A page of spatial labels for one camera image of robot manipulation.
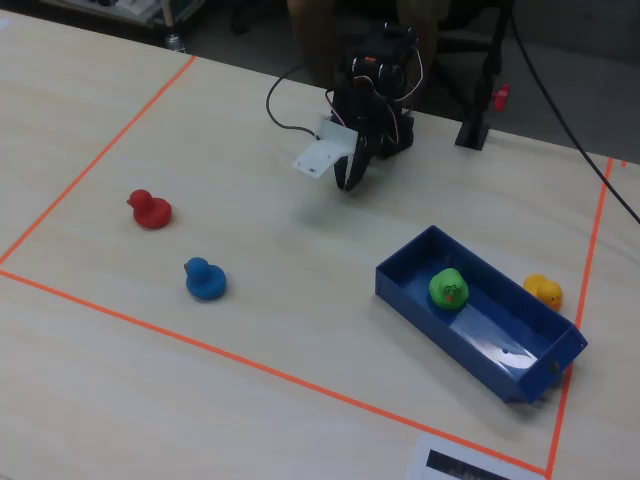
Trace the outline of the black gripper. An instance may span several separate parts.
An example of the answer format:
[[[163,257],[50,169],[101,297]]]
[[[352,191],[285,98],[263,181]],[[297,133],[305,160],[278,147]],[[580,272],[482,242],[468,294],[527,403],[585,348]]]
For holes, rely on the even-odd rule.
[[[351,191],[362,180],[373,151],[387,151],[394,146],[394,121],[386,100],[364,79],[340,81],[338,114],[359,135],[354,154],[340,157],[333,165],[337,187]]]

